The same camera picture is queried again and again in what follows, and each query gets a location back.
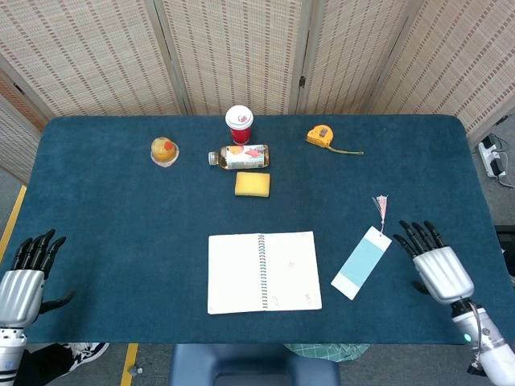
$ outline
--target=person's leg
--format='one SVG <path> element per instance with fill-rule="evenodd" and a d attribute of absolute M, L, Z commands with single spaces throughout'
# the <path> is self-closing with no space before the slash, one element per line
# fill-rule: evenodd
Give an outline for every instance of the person's leg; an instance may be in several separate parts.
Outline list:
<path fill-rule="evenodd" d="M 23 353 L 14 386 L 44 386 L 104 354 L 108 343 L 54 343 Z"/>
<path fill-rule="evenodd" d="M 72 365 L 72 351 L 57 343 L 34 353 L 25 350 L 14 386 L 44 386 L 68 373 Z"/>

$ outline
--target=floor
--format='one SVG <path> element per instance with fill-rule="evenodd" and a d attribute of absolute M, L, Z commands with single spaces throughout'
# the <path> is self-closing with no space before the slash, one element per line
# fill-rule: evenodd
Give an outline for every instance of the floor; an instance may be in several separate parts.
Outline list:
<path fill-rule="evenodd" d="M 513 148 L 509 156 L 509 175 L 515 182 L 515 116 L 497 126 L 494 133 Z M 481 186 L 496 225 L 515 224 L 515 189 L 502 187 L 484 173 L 480 156 L 473 153 Z M 0 231 L 7 222 L 19 190 L 19 183 L 0 171 Z M 68 376 L 51 383 L 52 386 L 114 386 L 120 383 L 126 355 L 126 344 L 111 344 L 96 362 L 78 368 Z M 171 361 L 171 345 L 142 344 L 138 349 L 137 365 L 143 373 L 134 377 L 135 386 L 164 386 L 167 384 Z M 482 386 L 486 379 L 466 373 L 471 352 L 462 346 L 374 345 L 356 361 L 342 363 L 342 384 L 347 386 Z"/>

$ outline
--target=white notebook page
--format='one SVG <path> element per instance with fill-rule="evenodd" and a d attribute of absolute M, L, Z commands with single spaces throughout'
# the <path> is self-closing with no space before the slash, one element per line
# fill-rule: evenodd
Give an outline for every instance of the white notebook page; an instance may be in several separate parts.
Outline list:
<path fill-rule="evenodd" d="M 208 313 L 261 310 L 258 235 L 210 236 Z"/>
<path fill-rule="evenodd" d="M 268 310 L 322 308 L 313 232 L 265 236 Z"/>

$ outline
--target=red cup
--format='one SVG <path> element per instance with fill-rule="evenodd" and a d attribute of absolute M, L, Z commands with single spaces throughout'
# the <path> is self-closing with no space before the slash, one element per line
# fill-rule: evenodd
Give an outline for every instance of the red cup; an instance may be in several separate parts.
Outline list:
<path fill-rule="evenodd" d="M 234 143 L 244 145 L 249 141 L 253 119 L 252 112 L 245 106 L 236 105 L 227 110 L 225 123 L 231 131 Z"/>

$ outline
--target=yellow sponge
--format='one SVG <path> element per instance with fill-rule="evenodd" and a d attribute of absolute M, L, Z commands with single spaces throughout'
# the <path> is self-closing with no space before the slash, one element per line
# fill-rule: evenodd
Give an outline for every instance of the yellow sponge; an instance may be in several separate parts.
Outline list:
<path fill-rule="evenodd" d="M 234 194 L 268 197 L 270 195 L 270 175 L 268 173 L 238 171 Z"/>

